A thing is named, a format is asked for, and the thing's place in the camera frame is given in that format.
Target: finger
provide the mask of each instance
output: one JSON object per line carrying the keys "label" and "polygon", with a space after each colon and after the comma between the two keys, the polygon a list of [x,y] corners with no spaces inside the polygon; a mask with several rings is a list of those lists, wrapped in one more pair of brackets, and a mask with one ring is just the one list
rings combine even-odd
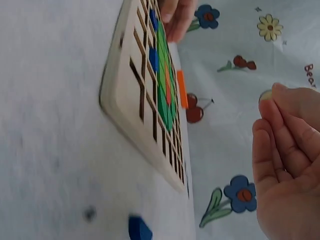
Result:
{"label": "finger", "polygon": [[320,133],[301,118],[284,111],[281,114],[299,148],[314,162],[320,156]]}
{"label": "finger", "polygon": [[272,98],[280,109],[303,119],[320,132],[320,93],[310,88],[289,89],[275,83]]}
{"label": "finger", "polygon": [[271,152],[272,152],[272,163],[273,163],[273,168],[278,181],[283,182],[283,181],[292,180],[293,177],[290,175],[290,173],[288,173],[285,170],[284,165],[281,161],[280,154],[278,152],[276,142],[275,142],[275,137],[269,122],[265,119],[259,119],[255,121],[255,123],[252,126],[252,132],[254,133],[258,130],[265,130],[269,134]]}
{"label": "finger", "polygon": [[298,148],[293,136],[284,124],[283,117],[276,105],[271,100],[262,100],[259,103],[260,114],[272,128],[275,144],[285,169],[294,177],[311,165],[307,156]]}
{"label": "finger", "polygon": [[179,0],[163,0],[160,3],[162,21],[167,24],[175,14]]}
{"label": "finger", "polygon": [[279,183],[273,165],[271,139],[263,129],[253,132],[252,169],[258,198]]}
{"label": "finger", "polygon": [[179,42],[185,36],[195,13],[197,1],[188,1],[186,4],[179,3],[172,19],[172,30],[169,34],[170,42]]}

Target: red cherry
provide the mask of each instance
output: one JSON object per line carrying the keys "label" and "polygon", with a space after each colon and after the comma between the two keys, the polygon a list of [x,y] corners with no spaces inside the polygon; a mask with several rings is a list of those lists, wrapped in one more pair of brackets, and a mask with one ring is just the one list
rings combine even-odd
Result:
{"label": "red cherry", "polygon": [[239,68],[246,68],[247,67],[247,61],[242,59],[239,64],[238,64]]}
{"label": "red cherry", "polygon": [[254,61],[248,61],[248,63],[246,64],[246,66],[248,67],[248,69],[250,70],[256,70],[257,66],[256,63]]}
{"label": "red cherry", "polygon": [[188,93],[186,95],[187,101],[188,101],[188,106],[189,109],[193,109],[197,106],[198,103],[198,98],[196,95],[194,95],[193,93]]}
{"label": "red cherry", "polygon": [[194,108],[189,108],[185,112],[186,112],[186,120],[190,124],[195,124],[197,122],[200,122],[200,120],[204,116],[204,110],[199,106],[196,106]]}
{"label": "red cherry", "polygon": [[235,66],[239,66],[239,63],[240,63],[241,60],[243,60],[243,57],[240,56],[240,55],[237,55],[237,56],[235,56],[234,59],[233,59],[233,64],[234,64]]}

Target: wooden puzzle board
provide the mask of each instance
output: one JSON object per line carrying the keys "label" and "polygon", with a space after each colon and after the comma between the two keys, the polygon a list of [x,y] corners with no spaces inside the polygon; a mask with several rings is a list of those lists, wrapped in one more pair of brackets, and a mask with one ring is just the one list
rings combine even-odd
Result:
{"label": "wooden puzzle board", "polygon": [[102,78],[100,104],[181,192],[185,170],[178,91],[157,1],[124,0]]}

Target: fingernail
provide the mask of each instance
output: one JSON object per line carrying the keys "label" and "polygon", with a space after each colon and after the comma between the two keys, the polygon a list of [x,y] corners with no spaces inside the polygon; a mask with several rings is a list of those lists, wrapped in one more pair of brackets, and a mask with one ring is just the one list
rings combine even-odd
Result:
{"label": "fingernail", "polygon": [[272,88],[277,89],[279,91],[284,91],[288,89],[285,85],[282,85],[281,83],[278,83],[278,82],[273,84]]}
{"label": "fingernail", "polygon": [[260,97],[259,97],[259,103],[262,100],[269,100],[272,99],[272,90],[269,89],[267,91],[264,91],[263,93],[261,93]]}
{"label": "fingernail", "polygon": [[162,21],[163,21],[165,24],[167,24],[167,23],[170,22],[171,18],[172,18],[172,14],[164,14],[164,15],[162,16]]}

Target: printed flower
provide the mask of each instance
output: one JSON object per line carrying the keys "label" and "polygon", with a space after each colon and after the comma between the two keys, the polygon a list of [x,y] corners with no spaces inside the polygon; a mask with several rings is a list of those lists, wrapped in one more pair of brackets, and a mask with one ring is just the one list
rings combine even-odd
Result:
{"label": "printed flower", "polygon": [[260,30],[259,35],[264,37],[267,42],[276,41],[277,36],[280,36],[281,30],[284,26],[279,24],[279,19],[273,18],[271,14],[267,14],[265,17],[260,16],[261,23],[257,24],[257,28]]}
{"label": "printed flower", "polygon": [[253,212],[257,209],[256,188],[254,183],[249,183],[243,175],[231,179],[230,185],[223,190],[226,197],[231,200],[231,208],[236,213],[243,213],[246,209]]}
{"label": "printed flower", "polygon": [[216,29],[219,25],[217,18],[219,18],[220,12],[210,5],[201,5],[194,15],[198,18],[200,27],[203,29]]}

